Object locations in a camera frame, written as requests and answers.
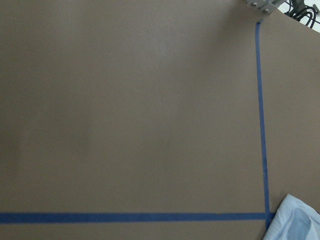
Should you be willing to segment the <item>light blue button shirt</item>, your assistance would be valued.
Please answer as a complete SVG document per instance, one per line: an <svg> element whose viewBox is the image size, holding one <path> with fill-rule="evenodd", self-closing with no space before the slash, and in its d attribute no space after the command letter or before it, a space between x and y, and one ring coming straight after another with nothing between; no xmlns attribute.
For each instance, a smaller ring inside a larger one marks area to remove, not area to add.
<svg viewBox="0 0 320 240"><path fill-rule="evenodd" d="M318 240L320 214L288 194L281 202L264 237L265 240Z"/></svg>

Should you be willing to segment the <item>aluminium frame post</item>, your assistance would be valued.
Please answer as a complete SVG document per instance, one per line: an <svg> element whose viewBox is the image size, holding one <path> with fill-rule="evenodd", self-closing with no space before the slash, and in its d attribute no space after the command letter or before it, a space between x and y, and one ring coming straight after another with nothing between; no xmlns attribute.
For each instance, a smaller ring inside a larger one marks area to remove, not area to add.
<svg viewBox="0 0 320 240"><path fill-rule="evenodd" d="M244 2L247 6L258 10L265 15L270 15L277 10L285 0L244 0Z"/></svg>

